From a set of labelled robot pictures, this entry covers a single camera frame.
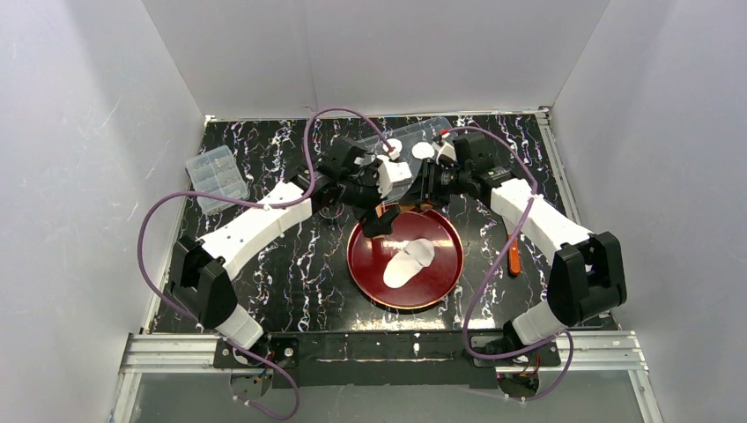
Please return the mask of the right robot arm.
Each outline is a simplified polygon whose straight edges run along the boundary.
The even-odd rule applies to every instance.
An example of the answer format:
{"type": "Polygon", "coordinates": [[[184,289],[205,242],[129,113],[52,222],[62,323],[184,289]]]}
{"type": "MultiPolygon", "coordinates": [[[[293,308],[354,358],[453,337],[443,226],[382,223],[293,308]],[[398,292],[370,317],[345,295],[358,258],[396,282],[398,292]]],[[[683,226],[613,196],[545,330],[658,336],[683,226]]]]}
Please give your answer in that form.
{"type": "Polygon", "coordinates": [[[525,235],[547,259],[545,300],[504,324],[502,352],[508,354],[540,346],[623,305],[627,288],[619,239],[592,232],[545,201],[523,163],[510,167],[498,159],[499,141],[487,130],[467,127],[414,144],[412,156],[422,164],[401,201],[421,205],[466,194],[503,218],[508,240],[525,235]]]}

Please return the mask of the round red tray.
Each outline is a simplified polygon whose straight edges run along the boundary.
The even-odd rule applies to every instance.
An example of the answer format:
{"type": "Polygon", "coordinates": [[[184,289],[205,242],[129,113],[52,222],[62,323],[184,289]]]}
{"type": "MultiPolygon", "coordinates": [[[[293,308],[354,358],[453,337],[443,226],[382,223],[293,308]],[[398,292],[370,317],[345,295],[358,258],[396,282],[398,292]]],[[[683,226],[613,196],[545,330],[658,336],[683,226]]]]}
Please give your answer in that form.
{"type": "Polygon", "coordinates": [[[407,211],[393,232],[364,236],[351,230],[346,262],[357,288],[370,300],[404,310],[428,308],[457,285],[464,266],[462,240],[440,212],[407,211]]]}

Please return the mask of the white dough ball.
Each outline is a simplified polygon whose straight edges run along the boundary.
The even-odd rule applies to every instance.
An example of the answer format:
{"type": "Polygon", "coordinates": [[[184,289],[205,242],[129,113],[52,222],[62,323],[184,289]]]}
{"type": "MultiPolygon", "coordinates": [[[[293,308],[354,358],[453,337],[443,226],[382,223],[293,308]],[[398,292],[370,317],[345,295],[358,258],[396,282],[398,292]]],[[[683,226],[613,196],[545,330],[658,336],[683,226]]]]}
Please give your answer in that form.
{"type": "Polygon", "coordinates": [[[391,289],[405,286],[435,257],[435,245],[425,238],[408,241],[386,264],[383,283],[391,289]]]}

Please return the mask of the wooden dough roller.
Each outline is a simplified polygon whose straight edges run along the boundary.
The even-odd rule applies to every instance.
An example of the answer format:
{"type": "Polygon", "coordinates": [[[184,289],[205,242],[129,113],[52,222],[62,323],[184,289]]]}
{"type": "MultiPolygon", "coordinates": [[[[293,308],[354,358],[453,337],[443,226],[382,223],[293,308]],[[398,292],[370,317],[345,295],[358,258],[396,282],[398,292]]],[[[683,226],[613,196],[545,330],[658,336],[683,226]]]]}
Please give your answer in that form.
{"type": "Polygon", "coordinates": [[[383,218],[385,216],[398,216],[405,212],[422,213],[431,210],[433,206],[430,203],[423,204],[400,204],[397,202],[381,203],[375,207],[375,215],[377,218],[383,218]]]}

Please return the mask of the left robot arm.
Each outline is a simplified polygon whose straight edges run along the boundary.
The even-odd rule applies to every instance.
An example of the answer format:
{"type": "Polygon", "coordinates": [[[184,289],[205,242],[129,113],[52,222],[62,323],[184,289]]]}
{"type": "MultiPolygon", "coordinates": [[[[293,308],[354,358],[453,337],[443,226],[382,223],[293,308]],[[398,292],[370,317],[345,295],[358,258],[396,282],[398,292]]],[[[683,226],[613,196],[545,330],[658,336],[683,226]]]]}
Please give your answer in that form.
{"type": "Polygon", "coordinates": [[[374,155],[345,137],[317,161],[289,173],[254,207],[199,239],[181,237],[173,248],[167,292],[205,329],[250,349],[263,328],[240,305],[232,282],[252,258],[285,231],[331,204],[348,204],[373,219],[382,199],[410,177],[390,138],[374,155]]]}

